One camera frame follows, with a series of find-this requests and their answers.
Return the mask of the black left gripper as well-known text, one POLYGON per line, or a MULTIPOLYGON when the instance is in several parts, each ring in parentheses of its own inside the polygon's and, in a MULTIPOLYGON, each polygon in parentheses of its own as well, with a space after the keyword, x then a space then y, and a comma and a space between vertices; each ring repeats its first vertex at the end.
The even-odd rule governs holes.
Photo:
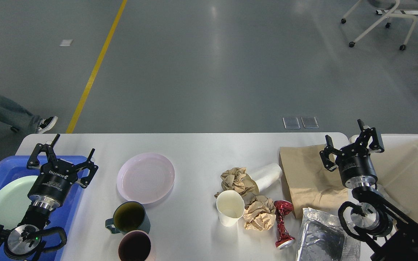
POLYGON ((57 134, 50 144, 36 144, 27 162, 28 169, 40 169, 40 175, 28 192, 28 198, 32 206, 48 211, 63 206, 73 183, 84 189, 87 188, 98 170, 98 165, 95 165, 92 160, 94 148, 91 149, 87 159, 78 165, 57 159, 53 148, 59 138, 60 134, 57 134), (40 153, 45 153, 48 160, 44 165, 40 165, 38 160, 40 153), (78 175, 78 172, 83 170, 88 170, 86 177, 78 175))

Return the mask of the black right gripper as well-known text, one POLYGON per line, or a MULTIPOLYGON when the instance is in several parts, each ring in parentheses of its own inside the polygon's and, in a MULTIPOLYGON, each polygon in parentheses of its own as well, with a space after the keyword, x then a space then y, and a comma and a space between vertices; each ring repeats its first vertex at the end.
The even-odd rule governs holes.
POLYGON ((320 151, 324 167, 330 172, 338 167, 342 184, 348 189, 376 184, 378 177, 370 153, 385 151, 381 134, 374 127, 365 125, 361 119, 357 122, 361 132, 354 144, 338 150, 333 146, 330 135, 325 135, 326 146, 320 151), (331 160, 331 155, 337 156, 335 162, 331 160))

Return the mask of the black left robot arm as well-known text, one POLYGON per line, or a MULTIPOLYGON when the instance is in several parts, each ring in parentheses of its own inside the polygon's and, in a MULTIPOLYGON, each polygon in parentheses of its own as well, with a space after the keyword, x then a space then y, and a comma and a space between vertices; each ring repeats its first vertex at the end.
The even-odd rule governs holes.
POLYGON ((93 152, 59 156, 54 145, 36 144, 29 156, 0 162, 0 260, 57 260, 80 199, 98 166, 93 152))

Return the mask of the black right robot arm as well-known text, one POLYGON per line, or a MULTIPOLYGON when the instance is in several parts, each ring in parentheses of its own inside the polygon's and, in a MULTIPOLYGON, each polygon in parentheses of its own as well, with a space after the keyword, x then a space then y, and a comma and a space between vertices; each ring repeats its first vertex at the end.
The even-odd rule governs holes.
POLYGON ((381 134, 357 120, 360 134, 355 142, 337 149, 325 136, 320 151, 324 167, 339 170, 342 185, 351 190, 358 203, 346 201, 338 209, 338 218, 348 236, 366 243, 372 261, 418 261, 418 223, 378 192, 378 177, 370 159, 384 152, 381 134))

